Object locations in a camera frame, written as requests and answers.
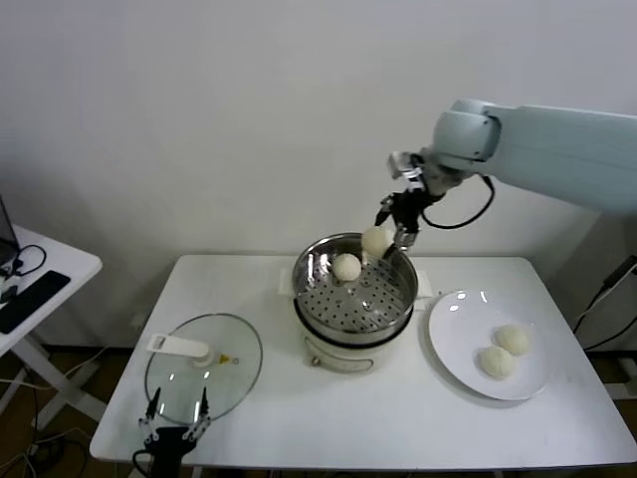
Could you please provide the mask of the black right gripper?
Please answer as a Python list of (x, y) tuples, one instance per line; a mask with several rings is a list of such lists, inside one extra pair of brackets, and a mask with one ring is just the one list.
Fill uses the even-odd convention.
[(374, 224), (383, 225), (392, 217), (395, 227), (386, 228), (388, 241), (382, 258), (389, 259), (398, 253), (406, 253), (414, 245), (418, 232), (409, 230), (419, 229), (419, 218), (426, 208), (434, 205), (442, 199), (441, 195), (432, 195), (422, 189), (396, 192), (384, 197), (380, 201), (380, 209), (377, 212)]

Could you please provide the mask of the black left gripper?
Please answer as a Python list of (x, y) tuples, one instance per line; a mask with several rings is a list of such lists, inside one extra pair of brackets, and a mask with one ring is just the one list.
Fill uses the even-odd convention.
[(195, 403), (195, 420), (187, 427), (160, 427), (155, 430), (153, 420), (157, 413), (161, 388), (150, 399), (144, 416), (138, 420), (143, 432), (145, 452), (151, 457), (149, 476), (152, 478), (178, 477), (182, 459), (195, 449), (198, 441), (211, 423), (207, 388)]

